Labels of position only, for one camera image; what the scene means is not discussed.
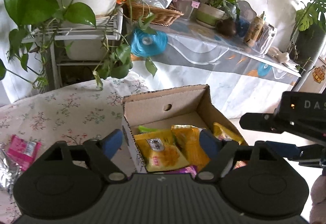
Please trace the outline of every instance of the purple snack package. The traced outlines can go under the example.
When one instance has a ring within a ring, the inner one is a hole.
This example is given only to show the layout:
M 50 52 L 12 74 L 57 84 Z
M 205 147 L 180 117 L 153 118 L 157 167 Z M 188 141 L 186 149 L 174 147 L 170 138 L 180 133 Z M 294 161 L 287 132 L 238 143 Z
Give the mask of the purple snack package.
M 191 165 L 189 167 L 181 168 L 178 170 L 167 171 L 165 174 L 176 174 L 176 173 L 190 173 L 191 177 L 194 179 L 197 175 L 196 166 Z

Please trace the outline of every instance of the table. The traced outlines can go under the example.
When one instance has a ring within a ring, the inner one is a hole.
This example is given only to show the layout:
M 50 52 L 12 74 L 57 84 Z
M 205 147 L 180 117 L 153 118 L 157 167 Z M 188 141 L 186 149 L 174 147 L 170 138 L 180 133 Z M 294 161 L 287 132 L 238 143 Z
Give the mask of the table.
M 240 38 L 223 37 L 193 21 L 151 27 L 168 36 L 166 50 L 152 57 L 158 71 L 152 77 L 144 61 L 134 61 L 132 70 L 151 90 L 209 84 L 212 103 L 229 119 L 246 112 L 273 112 L 282 92 L 291 90 L 300 77 Z

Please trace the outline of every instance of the brown round object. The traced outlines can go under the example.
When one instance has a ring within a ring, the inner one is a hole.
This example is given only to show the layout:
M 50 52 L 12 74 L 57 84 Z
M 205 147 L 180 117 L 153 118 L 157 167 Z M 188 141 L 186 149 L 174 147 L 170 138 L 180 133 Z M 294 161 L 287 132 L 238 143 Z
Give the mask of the brown round object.
M 219 33 L 225 36 L 234 36 L 237 33 L 235 22 L 233 21 L 232 18 L 219 21 L 216 24 L 216 29 Z

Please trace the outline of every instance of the patterned table cover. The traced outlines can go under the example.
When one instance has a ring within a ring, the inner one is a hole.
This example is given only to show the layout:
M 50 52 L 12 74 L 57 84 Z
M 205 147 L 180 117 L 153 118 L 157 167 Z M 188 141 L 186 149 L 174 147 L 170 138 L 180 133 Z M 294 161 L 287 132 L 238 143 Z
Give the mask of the patterned table cover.
M 79 145 L 87 139 L 104 138 L 121 128 L 122 98 L 148 88 L 134 72 L 122 80 L 108 78 L 103 87 L 99 91 L 95 81 L 87 81 L 1 107 L 0 142 L 7 143 L 12 134 L 35 139 L 42 143 L 40 156 L 58 140 Z M 135 170 L 125 143 L 112 161 L 128 176 Z M 0 190 L 0 223 L 11 223 L 19 215 L 13 198 Z
M 192 21 L 176 20 L 170 27 L 151 25 L 165 32 L 164 53 L 152 56 L 158 68 L 153 78 L 144 61 L 134 61 L 133 71 L 152 90 L 209 84 L 212 102 L 227 118 L 246 112 L 272 112 L 283 91 L 291 90 L 296 73 L 242 43 Z

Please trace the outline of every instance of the tan cylindrical can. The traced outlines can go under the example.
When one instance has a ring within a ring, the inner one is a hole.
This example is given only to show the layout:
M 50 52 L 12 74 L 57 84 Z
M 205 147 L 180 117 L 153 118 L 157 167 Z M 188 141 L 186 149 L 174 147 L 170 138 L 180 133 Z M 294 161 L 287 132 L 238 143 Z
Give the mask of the tan cylindrical can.
M 253 21 L 251 22 L 249 29 L 243 39 L 243 42 L 246 45 L 248 45 L 250 47 L 253 47 L 255 45 L 255 42 L 259 39 L 259 37 L 261 35 L 264 23 L 265 23 L 265 21 L 260 17 L 256 17 L 253 19 Z

